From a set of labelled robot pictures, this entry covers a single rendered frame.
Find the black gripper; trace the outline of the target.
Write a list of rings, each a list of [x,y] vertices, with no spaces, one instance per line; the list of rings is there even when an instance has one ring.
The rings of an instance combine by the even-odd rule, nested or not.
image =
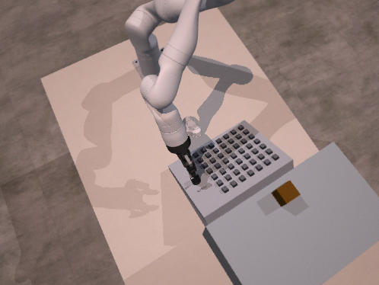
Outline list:
[[[194,160],[192,159],[192,156],[190,155],[190,151],[189,151],[190,144],[191,144],[191,140],[190,140],[190,137],[188,136],[186,142],[180,146],[170,147],[170,146],[167,146],[166,144],[165,145],[169,152],[177,154],[184,168],[186,168],[187,171],[189,172],[189,176],[191,178],[194,178],[195,176],[197,176],[197,173],[196,173],[196,166],[195,166]]]

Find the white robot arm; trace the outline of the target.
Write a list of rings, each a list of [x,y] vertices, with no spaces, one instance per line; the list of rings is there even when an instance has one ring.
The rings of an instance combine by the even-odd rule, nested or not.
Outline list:
[[[233,1],[154,0],[137,7],[125,23],[144,75],[140,92],[167,146],[180,146],[188,136],[202,135],[201,128],[191,117],[181,119],[172,102],[183,71],[196,49],[199,13]],[[152,32],[162,21],[177,24],[160,55],[157,37]]]

